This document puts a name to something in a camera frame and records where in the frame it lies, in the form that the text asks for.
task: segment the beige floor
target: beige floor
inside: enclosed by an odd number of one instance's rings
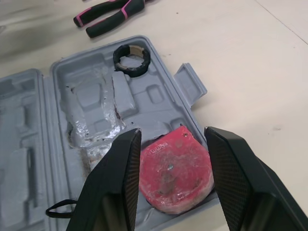
[[[32,67],[48,75],[61,57],[146,35],[171,73],[190,62],[208,88],[193,107],[200,124],[244,137],[308,215],[307,1],[156,0],[94,41],[72,18],[98,0],[12,1],[0,3],[0,77]],[[228,226],[218,205],[166,229],[186,230]]]

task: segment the pliers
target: pliers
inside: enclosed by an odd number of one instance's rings
[[[95,38],[116,28],[132,15],[142,11],[144,6],[145,0],[109,0],[81,12],[74,18],[74,23],[78,27],[83,27],[105,13],[121,9],[114,15],[105,18],[86,29],[88,36],[90,38]]]

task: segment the open tool case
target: open tool case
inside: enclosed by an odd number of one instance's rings
[[[150,51],[146,74],[130,78],[114,71],[113,52],[123,44]],[[121,63],[141,61],[124,57]],[[78,198],[86,176],[120,133],[141,128],[146,145],[183,124],[207,148],[191,112],[206,88],[189,64],[172,77],[145,37],[64,58],[50,74],[30,69],[0,79],[1,231],[65,230],[69,220],[47,218],[45,210]],[[167,215],[139,193],[135,230],[161,230],[217,203],[214,192],[194,210]]]

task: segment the pink and black pliers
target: pink and black pliers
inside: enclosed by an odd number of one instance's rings
[[[95,38],[116,28],[132,15],[142,11],[144,6],[144,0],[109,0],[81,12],[74,18],[74,23],[78,27],[83,27],[105,13],[121,9],[114,15],[105,18],[86,29],[88,36],[90,38]]]

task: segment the black strap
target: black strap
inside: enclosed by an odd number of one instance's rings
[[[63,200],[51,206],[50,208],[48,208],[45,214],[50,218],[71,218],[74,213],[73,211],[70,213],[57,213],[57,212],[51,212],[50,210],[56,209],[56,208],[59,208],[65,205],[75,205],[75,204],[77,204],[77,201],[75,200],[70,200],[70,199]]]

